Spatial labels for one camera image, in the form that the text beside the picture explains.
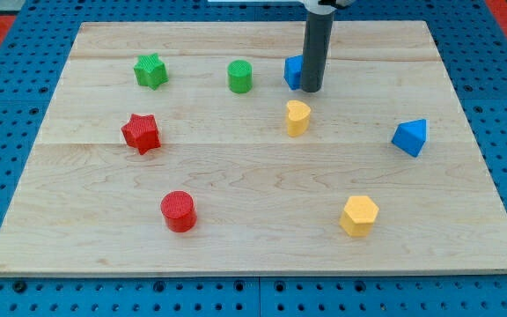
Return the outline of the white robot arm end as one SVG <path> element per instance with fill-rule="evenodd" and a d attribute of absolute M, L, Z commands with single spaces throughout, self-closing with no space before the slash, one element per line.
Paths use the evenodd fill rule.
<path fill-rule="evenodd" d="M 336 10 L 344 10 L 350 7 L 356 0 L 300 0 L 310 12 L 319 15 L 327 15 Z"/>

